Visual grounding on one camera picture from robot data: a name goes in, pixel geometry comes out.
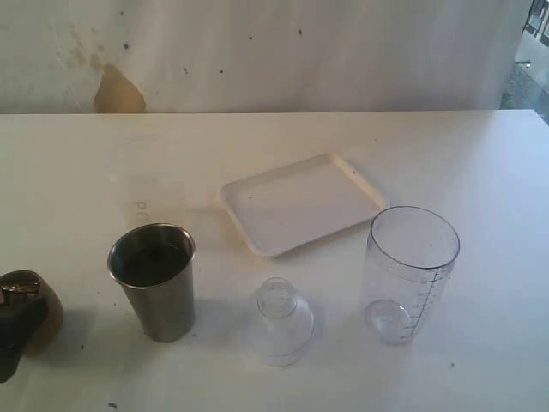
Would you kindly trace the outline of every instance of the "white plastic tray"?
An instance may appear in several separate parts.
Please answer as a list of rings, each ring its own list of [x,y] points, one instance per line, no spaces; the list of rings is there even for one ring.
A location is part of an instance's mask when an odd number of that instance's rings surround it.
[[[250,249],[278,256],[371,219],[387,199],[336,154],[228,183],[221,197]]]

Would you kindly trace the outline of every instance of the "stainless steel cup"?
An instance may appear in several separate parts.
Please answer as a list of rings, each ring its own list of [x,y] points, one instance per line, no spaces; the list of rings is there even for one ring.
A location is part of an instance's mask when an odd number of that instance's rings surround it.
[[[185,253],[189,262],[168,280],[159,279],[151,286],[132,284],[124,266],[139,251],[171,246]],[[107,266],[112,278],[126,293],[147,335],[156,342],[173,342],[189,331],[194,323],[192,260],[195,242],[190,234],[175,225],[154,223],[138,227],[114,244]]]

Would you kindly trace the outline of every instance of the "clear plastic measuring cup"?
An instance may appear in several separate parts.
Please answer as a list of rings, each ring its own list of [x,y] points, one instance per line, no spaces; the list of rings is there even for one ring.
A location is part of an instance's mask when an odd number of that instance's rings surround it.
[[[129,228],[155,222],[187,225],[181,158],[169,139],[154,134],[114,143],[109,180]]]
[[[382,342],[409,342],[443,292],[460,251],[455,229],[412,206],[380,212],[371,222],[362,305]]]

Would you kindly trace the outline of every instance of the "table surface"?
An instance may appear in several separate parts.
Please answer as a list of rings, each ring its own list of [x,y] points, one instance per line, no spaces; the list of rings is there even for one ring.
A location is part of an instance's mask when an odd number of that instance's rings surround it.
[[[196,324],[170,344],[143,335],[106,270],[125,230],[109,154],[140,134],[178,146],[197,244]],[[36,270],[65,310],[56,341],[0,385],[2,410],[549,407],[549,129],[532,111],[4,115],[0,136],[0,272]],[[366,224],[264,258],[220,207],[226,182],[330,152],[460,234],[437,310],[407,346],[378,343],[360,316]],[[247,357],[238,333],[271,276],[301,290],[317,321],[286,368]]]

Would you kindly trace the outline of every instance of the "brown object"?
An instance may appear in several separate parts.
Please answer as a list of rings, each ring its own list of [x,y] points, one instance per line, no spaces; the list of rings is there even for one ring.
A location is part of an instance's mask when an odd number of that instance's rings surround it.
[[[61,301],[37,273],[0,276],[0,383],[13,376],[23,353],[45,348],[62,322]]]
[[[97,113],[142,113],[147,105],[139,89],[114,65],[107,63],[94,106]]]

